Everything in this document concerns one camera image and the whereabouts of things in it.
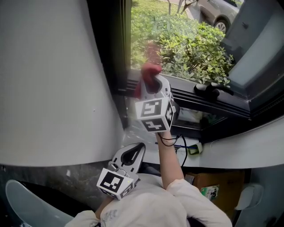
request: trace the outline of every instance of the white wall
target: white wall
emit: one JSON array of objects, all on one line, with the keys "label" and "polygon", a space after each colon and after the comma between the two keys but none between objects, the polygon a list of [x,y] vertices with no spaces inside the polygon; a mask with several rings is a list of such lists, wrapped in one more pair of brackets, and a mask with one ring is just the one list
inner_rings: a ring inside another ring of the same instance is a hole
[{"label": "white wall", "polygon": [[277,219],[284,212],[284,165],[252,169],[251,182],[264,186],[261,203],[243,210],[236,227],[266,227],[267,219]]},{"label": "white wall", "polygon": [[284,117],[203,146],[201,167],[258,168],[284,163]]},{"label": "white wall", "polygon": [[122,132],[86,2],[0,1],[0,163],[110,159]]}]

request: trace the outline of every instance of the white shirt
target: white shirt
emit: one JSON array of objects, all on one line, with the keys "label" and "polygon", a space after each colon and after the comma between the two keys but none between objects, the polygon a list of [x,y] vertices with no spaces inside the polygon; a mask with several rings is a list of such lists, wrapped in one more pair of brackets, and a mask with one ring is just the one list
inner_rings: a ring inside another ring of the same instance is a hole
[{"label": "white shirt", "polygon": [[227,215],[185,180],[175,180],[167,190],[160,177],[139,174],[141,181],[121,201],[113,200],[97,219],[93,211],[79,213],[65,227],[189,227],[193,217],[207,227],[231,227]]}]

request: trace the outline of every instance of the cable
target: cable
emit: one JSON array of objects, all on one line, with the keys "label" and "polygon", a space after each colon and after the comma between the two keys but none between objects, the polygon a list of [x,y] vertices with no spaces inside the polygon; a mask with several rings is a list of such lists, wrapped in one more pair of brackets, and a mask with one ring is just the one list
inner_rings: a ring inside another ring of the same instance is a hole
[{"label": "cable", "polygon": [[181,135],[183,142],[185,143],[185,159],[181,165],[181,167],[183,167],[183,165],[185,164],[186,158],[187,158],[187,147],[186,147],[186,141],[185,141],[185,137],[183,135]]},{"label": "cable", "polygon": [[[162,141],[162,144],[165,145],[166,147],[171,147],[171,146],[173,146],[173,145],[177,142],[178,138],[180,137],[180,135],[179,135],[179,136],[176,136],[176,138],[166,139],[166,138],[162,137],[160,133],[158,133],[158,135],[159,135],[159,137],[160,137],[160,139],[161,139],[161,141]],[[170,144],[170,145],[167,145],[167,144],[164,143],[163,140],[176,140],[176,141],[175,141],[174,143]]]},{"label": "cable", "polygon": [[[159,135],[159,137],[160,137],[160,139],[161,139],[162,144],[165,145],[165,146],[167,146],[167,147],[174,146],[175,143],[177,142],[178,138],[179,138],[179,137],[182,137],[183,142],[184,142],[184,144],[185,144],[185,159],[184,159],[184,161],[183,161],[183,163],[182,163],[182,165],[181,165],[181,167],[183,167],[183,165],[185,164],[186,158],[187,158],[187,147],[186,147],[185,137],[184,137],[182,134],[180,134],[180,135],[176,136],[176,138],[166,139],[166,138],[162,137],[160,133],[158,133],[158,135]],[[167,140],[167,141],[169,141],[169,140],[175,140],[175,142],[172,143],[172,144],[170,144],[170,145],[167,145],[167,144],[164,143],[163,140]]]}]

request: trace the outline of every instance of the fiducial marker cube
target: fiducial marker cube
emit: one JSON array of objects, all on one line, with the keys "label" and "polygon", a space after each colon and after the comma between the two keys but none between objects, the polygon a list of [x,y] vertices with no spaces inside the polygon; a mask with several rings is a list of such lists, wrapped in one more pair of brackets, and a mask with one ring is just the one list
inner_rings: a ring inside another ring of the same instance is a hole
[{"label": "fiducial marker cube", "polygon": [[148,132],[169,131],[175,108],[168,97],[154,98],[135,103],[136,117]]},{"label": "fiducial marker cube", "polygon": [[132,178],[122,176],[116,172],[103,168],[97,182],[97,187],[102,193],[114,199],[121,200],[135,187],[135,185]]}]

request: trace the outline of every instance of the red cloth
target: red cloth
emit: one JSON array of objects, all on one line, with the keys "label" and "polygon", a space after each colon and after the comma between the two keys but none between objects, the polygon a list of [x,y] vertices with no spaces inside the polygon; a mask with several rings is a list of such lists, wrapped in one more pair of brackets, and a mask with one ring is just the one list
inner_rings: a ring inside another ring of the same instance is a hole
[{"label": "red cloth", "polygon": [[[158,75],[162,71],[162,67],[160,65],[155,65],[150,62],[146,62],[141,67],[141,75],[144,83],[146,83],[151,92],[156,92],[158,87],[156,87],[154,83],[154,76]],[[141,97],[141,80],[138,82],[136,89],[134,91],[134,96],[136,98]]]}]

